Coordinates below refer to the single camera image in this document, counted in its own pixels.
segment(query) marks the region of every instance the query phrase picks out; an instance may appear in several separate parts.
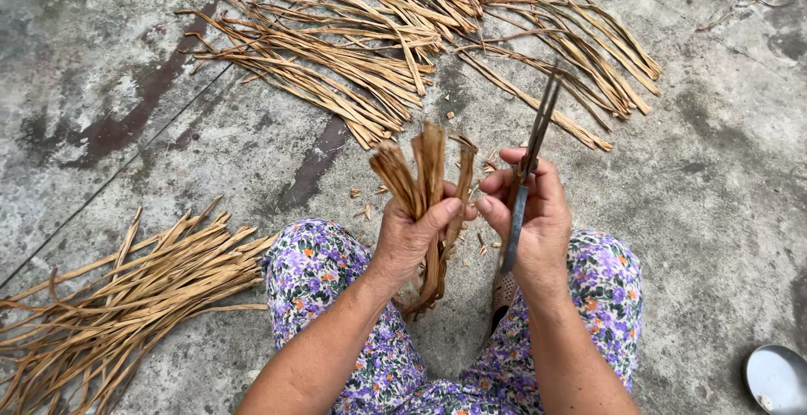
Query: hand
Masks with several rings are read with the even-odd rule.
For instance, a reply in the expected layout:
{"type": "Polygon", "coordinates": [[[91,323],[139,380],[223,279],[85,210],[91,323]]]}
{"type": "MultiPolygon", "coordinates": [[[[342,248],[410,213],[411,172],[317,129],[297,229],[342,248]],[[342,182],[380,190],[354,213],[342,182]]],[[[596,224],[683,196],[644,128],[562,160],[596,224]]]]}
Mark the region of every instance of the hand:
{"type": "MultiPolygon", "coordinates": [[[[524,148],[505,148],[502,160],[517,164],[524,148]]],[[[476,208],[504,243],[510,234],[511,214],[508,200],[513,169],[500,169],[479,183],[487,193],[476,201],[476,208]]],[[[571,234],[571,213],[563,197],[558,170],[548,160],[539,158],[538,167],[529,174],[530,194],[524,212],[524,226],[516,251],[513,276],[522,291],[534,291],[545,301],[568,297],[566,255],[571,234]]]]}
{"type": "MultiPolygon", "coordinates": [[[[382,287],[389,297],[417,277],[417,267],[423,261],[432,238],[442,234],[442,239],[448,224],[460,213],[462,202],[452,197],[456,193],[456,185],[443,182],[443,200],[429,208],[417,222],[404,213],[394,198],[384,207],[378,245],[366,274],[375,278],[375,286],[382,287]]],[[[465,220],[476,216],[476,210],[468,206],[465,220]]]]}

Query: knee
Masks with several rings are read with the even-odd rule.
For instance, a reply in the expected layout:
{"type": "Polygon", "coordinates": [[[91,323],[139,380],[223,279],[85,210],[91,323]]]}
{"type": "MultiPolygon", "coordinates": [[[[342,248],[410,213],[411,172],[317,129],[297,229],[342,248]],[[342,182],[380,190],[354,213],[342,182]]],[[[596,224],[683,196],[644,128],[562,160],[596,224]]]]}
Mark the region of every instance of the knee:
{"type": "Polygon", "coordinates": [[[294,241],[301,239],[311,238],[317,235],[349,235],[347,229],[341,224],[334,223],[321,218],[300,219],[294,223],[289,223],[284,226],[279,233],[277,239],[274,241],[273,246],[284,243],[293,238],[294,241]]]}
{"type": "Polygon", "coordinates": [[[639,259],[630,247],[611,234],[596,231],[572,232],[568,266],[576,273],[592,270],[606,279],[619,277],[626,286],[638,286],[641,276],[639,259]]]}

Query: scissors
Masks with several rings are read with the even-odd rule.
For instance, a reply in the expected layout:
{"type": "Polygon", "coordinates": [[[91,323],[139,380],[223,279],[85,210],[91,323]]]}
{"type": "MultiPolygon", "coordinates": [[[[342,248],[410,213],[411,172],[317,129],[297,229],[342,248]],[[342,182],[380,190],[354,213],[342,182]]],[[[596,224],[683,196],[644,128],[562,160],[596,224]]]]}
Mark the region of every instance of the scissors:
{"type": "Polygon", "coordinates": [[[510,224],[507,244],[501,248],[503,251],[499,254],[499,271],[501,271],[502,275],[507,275],[516,263],[518,237],[521,235],[521,226],[524,225],[524,209],[527,205],[527,196],[530,194],[530,173],[538,167],[538,150],[541,149],[541,144],[544,142],[546,128],[550,124],[552,111],[554,111],[554,106],[560,93],[560,82],[557,79],[558,72],[556,66],[550,73],[550,81],[546,84],[544,96],[541,99],[538,112],[535,114],[533,132],[530,134],[527,152],[514,167],[507,202],[512,214],[512,223],[510,224]]]}

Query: woman's left hand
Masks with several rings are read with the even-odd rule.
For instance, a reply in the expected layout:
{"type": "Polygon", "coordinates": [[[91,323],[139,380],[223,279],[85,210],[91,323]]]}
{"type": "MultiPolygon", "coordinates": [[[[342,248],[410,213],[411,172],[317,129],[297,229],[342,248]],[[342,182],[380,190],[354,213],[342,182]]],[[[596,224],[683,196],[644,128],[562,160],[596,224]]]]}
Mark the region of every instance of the woman's left hand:
{"type": "MultiPolygon", "coordinates": [[[[444,234],[462,209],[462,201],[453,197],[456,193],[456,185],[443,182],[443,200],[429,208],[417,222],[394,198],[384,207],[378,245],[365,275],[374,278],[373,286],[386,291],[385,296],[392,297],[406,282],[415,279],[417,266],[423,261],[432,238],[444,234]]],[[[465,220],[476,216],[472,206],[466,207],[465,220]]]]}

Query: metal bowl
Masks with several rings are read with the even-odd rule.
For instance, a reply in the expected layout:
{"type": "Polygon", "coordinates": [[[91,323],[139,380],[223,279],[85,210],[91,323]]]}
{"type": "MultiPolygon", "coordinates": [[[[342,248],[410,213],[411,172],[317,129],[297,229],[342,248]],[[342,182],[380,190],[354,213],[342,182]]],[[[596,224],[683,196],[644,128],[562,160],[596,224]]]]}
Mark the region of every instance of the metal bowl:
{"type": "Polygon", "coordinates": [[[807,414],[807,360],[785,346],[768,344],[746,359],[748,391],[771,415],[807,414]]]}

